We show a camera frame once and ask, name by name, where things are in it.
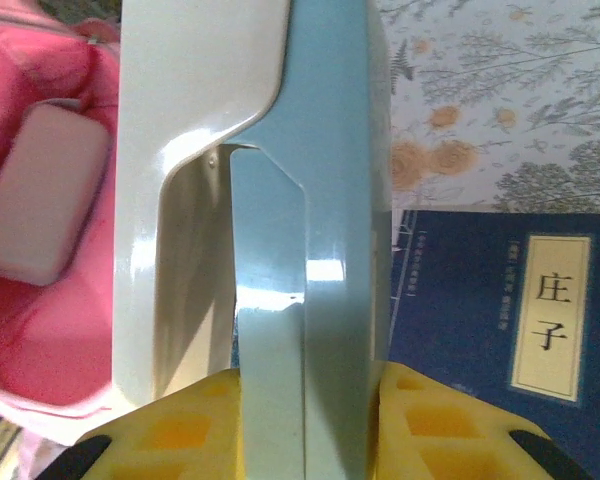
glossy plastic surface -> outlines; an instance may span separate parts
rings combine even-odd
[[[228,141],[245,466],[366,478],[389,331],[389,89],[365,1],[292,4],[284,83]]]
[[[229,364],[228,165],[210,150],[273,103],[288,13],[288,0],[124,5],[113,302],[118,407],[144,405]],[[228,332],[219,335],[226,338],[219,354],[208,347],[218,328]],[[191,346],[205,332],[200,341],[211,359],[196,358],[200,350]],[[181,362],[187,349],[189,368]]]

floral wallpaper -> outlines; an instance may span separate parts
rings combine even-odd
[[[600,1],[377,3],[396,224],[413,207],[600,212]]]

blue book cover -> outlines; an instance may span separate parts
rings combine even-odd
[[[407,211],[393,255],[390,360],[600,478],[600,215]]]

yellow foam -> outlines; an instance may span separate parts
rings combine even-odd
[[[380,385],[376,480],[550,480],[509,437],[536,425],[394,363]],[[240,379],[228,370],[90,432],[84,480],[244,480]]]

pink bag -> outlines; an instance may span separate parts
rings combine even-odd
[[[115,136],[118,41],[105,22],[69,28],[33,1],[0,1],[0,167],[25,110],[47,99],[79,99]],[[112,152],[65,276],[44,288],[0,279],[0,415],[64,445],[113,415]]]

